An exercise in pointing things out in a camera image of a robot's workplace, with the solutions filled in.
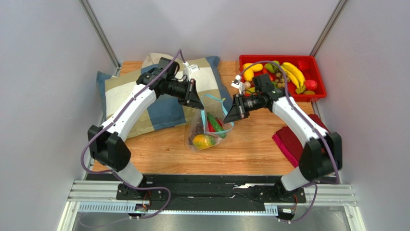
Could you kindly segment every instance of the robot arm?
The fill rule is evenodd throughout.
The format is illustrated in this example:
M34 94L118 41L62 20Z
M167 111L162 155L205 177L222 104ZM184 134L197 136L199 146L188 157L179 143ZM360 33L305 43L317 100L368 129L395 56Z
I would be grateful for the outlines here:
M124 141L132 126L137 122L145 109L155 102L162 94L168 94L178 98L181 105L203 109L198 93L196 92L195 80L179 82L175 79L175 72L179 69L178 63L174 62L170 68L138 97L137 92L151 82L171 60L161 58L158 67L143 73L137 80L137 84L131 94L124 101L114 115L105 121L101 127L91 126L88 130L88 138L91 140L104 127L113 125L101 134L90 145L91 157L101 164L112 169L125 182L135 187L139 186L143 175L130 162L131 152Z
M322 141L317 133L303 120L294 110L298 105L293 97L290 103L285 97L284 89L276 89L272 85L269 75L263 74L253 79L256 93L250 96L236 94L233 97L233 105L224 123L245 119L249 112L259 108L268 108L279 116L297 136L304 150L299 160L299 166L289 174L281 177L276 186L276 196L280 200L288 200L293 192L310 183L311 181L333 172L333 166L326 153ZM336 132L328 133L324 128L317 125L302 110L303 116L314 125L320 135L325 138L338 169L342 167L342 139Z

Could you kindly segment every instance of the cucumber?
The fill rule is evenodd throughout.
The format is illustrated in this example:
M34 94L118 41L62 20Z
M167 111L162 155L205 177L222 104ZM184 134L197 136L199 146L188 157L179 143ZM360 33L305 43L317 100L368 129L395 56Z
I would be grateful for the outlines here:
M214 128L215 132L224 131L223 127L218 123L217 119L213 117L209 112L206 113L208 117L208 121L211 123L212 127ZM226 133L218 134L221 138L226 138Z

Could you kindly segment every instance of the wooden table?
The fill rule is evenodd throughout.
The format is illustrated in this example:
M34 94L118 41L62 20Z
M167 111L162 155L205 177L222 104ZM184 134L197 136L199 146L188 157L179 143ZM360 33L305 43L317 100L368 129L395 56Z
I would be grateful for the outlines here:
M124 62L121 75L140 69L141 65L142 62ZM239 62L224 61L218 69L230 94L237 93L231 82L239 73ZM298 105L307 114L313 113L310 103ZM294 169L272 140L286 124L268 109L252 111L248 119L235 122L224 143L198 153L185 146L187 126L128 139L131 162L142 173L165 174L283 175ZM95 162L93 170L104 169Z

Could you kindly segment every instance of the teal strap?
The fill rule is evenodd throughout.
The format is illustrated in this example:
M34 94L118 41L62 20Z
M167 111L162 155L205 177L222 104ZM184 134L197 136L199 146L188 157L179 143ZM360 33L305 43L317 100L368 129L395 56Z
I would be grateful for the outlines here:
M201 102L202 102L202 98L204 96L207 96L213 100L219 101L221 102L221 107L222 107L222 111L223 114L226 116L228 114L228 111L225 109L225 107L223 106L223 100L222 99L218 99L216 97L214 97L213 95L210 94L204 94L203 96L201 96ZM202 124L204 126L204 128L206 128L206 115L205 115L205 110L201 110L201 116L202 116ZM208 134L223 134L223 133L227 133L228 131L231 131L233 129L233 122L230 122L231 124L231 128L229 128L228 130L224 130L224 131L217 131L217 132L208 132Z

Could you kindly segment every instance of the red tray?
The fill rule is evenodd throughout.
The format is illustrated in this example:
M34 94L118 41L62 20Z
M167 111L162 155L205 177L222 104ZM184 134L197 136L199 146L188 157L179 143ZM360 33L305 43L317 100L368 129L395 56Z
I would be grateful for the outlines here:
M294 55L241 55L239 56L239 70L242 71L243 68L242 66L246 63L255 63L258 61L263 61L263 60L277 60L281 64L283 62L288 62L297 67L297 61L303 60L309 64L310 69L306 71L302 71L303 75L305 76L305 79L313 79L318 83L318 88L315 90L315 95L304 95L304 94L296 94L296 86L292 83L289 82L288 84L288 90L292 97L295 99L297 102L316 102L320 98L326 97L326 89L324 87L322 77L320 76L320 71L318 69L318 66L316 64L316 60L313 56L294 56ZM263 73L268 73L272 77L272 73L269 71L266 71L265 68L263 68L262 71L255 72L255 76L261 75Z

